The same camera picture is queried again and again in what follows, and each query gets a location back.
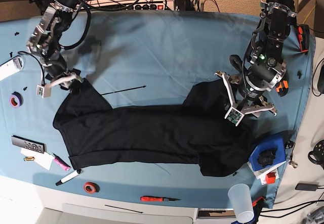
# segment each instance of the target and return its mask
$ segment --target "clear plastic cup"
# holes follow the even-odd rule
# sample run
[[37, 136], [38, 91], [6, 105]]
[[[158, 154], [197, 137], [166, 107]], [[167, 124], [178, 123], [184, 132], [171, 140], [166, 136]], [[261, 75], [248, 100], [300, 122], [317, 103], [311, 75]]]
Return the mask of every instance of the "clear plastic cup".
[[254, 212], [249, 186], [245, 184], [234, 185], [228, 191], [228, 198], [238, 222], [252, 221]]

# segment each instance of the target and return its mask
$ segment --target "pink highlighter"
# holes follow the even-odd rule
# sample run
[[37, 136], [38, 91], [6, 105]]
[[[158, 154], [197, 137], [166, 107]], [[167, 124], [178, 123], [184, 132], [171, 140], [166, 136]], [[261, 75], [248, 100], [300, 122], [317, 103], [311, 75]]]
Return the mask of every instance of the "pink highlighter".
[[54, 162], [56, 162], [65, 171], [69, 171], [70, 170], [71, 167], [67, 163], [65, 163], [59, 156], [55, 155], [54, 153], [53, 153], [53, 155], [55, 157], [54, 158]]

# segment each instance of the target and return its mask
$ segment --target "blue table cover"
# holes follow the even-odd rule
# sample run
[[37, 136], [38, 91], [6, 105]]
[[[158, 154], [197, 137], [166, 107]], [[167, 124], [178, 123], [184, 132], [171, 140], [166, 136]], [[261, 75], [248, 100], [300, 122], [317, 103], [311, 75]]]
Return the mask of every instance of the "blue table cover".
[[[25, 44], [39, 19], [0, 23], [2, 63], [10, 59], [10, 52], [15, 56], [17, 51], [26, 50]], [[86, 15], [79, 14], [63, 34], [61, 44], [67, 46], [79, 40], [85, 21]], [[229, 56], [243, 56], [258, 21], [259, 18], [253, 16], [218, 13], [95, 12], [86, 40], [63, 55], [69, 68], [80, 69], [82, 76], [93, 82], [99, 93], [147, 86], [106, 95], [113, 107], [181, 104], [193, 85], [218, 79], [214, 76], [216, 70], [237, 73], [229, 63]], [[300, 53], [292, 30], [283, 50], [290, 76], [289, 93], [283, 98], [275, 90], [265, 93], [278, 109], [278, 115], [274, 117], [265, 112], [259, 119], [249, 119], [255, 125], [255, 137], [290, 130], [292, 140], [296, 138], [309, 94], [314, 51], [315, 40], [311, 37], [308, 55]], [[228, 189], [245, 183], [250, 186], [253, 199], [266, 195], [266, 205], [272, 207], [280, 180], [261, 186], [246, 164], [236, 176], [205, 177], [198, 165], [116, 163], [87, 167], [73, 180], [55, 186], [67, 172], [55, 163], [47, 171], [35, 162], [24, 162], [20, 148], [11, 144], [11, 136], [45, 143], [47, 152], [69, 163], [63, 139], [52, 126], [67, 92], [57, 86], [52, 89], [50, 98], [37, 96], [36, 85], [41, 82], [39, 65], [30, 56], [24, 59], [22, 71], [0, 82], [1, 175], [81, 195], [88, 195], [83, 185], [91, 181], [100, 186], [100, 192], [92, 195], [99, 198], [140, 203], [144, 195], [165, 196], [181, 201], [150, 204], [205, 208], [230, 208]], [[24, 99], [18, 109], [9, 104], [9, 97], [15, 91]], [[279, 168], [280, 177], [285, 167]]]

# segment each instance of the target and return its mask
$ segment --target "black t-shirt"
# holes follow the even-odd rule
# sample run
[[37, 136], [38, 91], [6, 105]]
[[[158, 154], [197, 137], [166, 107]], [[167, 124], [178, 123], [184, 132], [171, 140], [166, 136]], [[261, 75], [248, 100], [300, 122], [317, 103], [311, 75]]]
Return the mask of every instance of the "black t-shirt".
[[227, 176], [248, 161], [249, 130], [224, 119], [222, 80], [195, 85], [182, 105], [113, 109], [84, 80], [68, 95], [53, 126], [74, 169], [116, 162], [199, 164], [205, 176]]

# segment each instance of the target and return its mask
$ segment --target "robotic arm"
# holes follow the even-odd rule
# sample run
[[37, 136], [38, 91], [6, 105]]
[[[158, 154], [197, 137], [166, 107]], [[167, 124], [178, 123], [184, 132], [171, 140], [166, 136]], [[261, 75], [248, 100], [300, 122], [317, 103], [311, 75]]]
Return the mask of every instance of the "robotic arm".
[[[70, 27], [73, 21], [72, 14], [77, 12], [78, 5], [78, 9], [80, 9], [82, 6], [78, 0], [54, 0], [54, 3], [47, 7], [39, 25], [36, 26], [27, 42], [29, 52], [42, 58], [42, 66], [52, 79], [50, 84], [45, 84], [43, 81], [37, 86], [37, 94], [43, 98], [51, 95], [51, 87], [55, 85], [60, 85], [62, 89], [69, 90], [73, 94], [79, 92], [83, 81], [79, 76], [80, 71], [67, 69], [61, 49], [73, 49], [80, 44], [80, 41], [69, 47], [59, 44], [62, 33]], [[87, 7], [85, 10], [88, 13], [88, 19], [83, 37], [88, 32], [91, 19], [90, 10]]]
[[[296, 17], [294, 0], [261, 0], [262, 12], [257, 29], [252, 33], [243, 60], [230, 56], [230, 63], [239, 75], [227, 75], [217, 71], [223, 78], [230, 98], [230, 108], [225, 118], [236, 126], [247, 114], [260, 116], [262, 111], [276, 115], [276, 109], [263, 97], [265, 91], [276, 87], [280, 96], [288, 92], [286, 61], [281, 57], [284, 40], [290, 34], [290, 24]], [[251, 66], [246, 69], [245, 61]], [[235, 85], [243, 97], [237, 103], [231, 85]]]

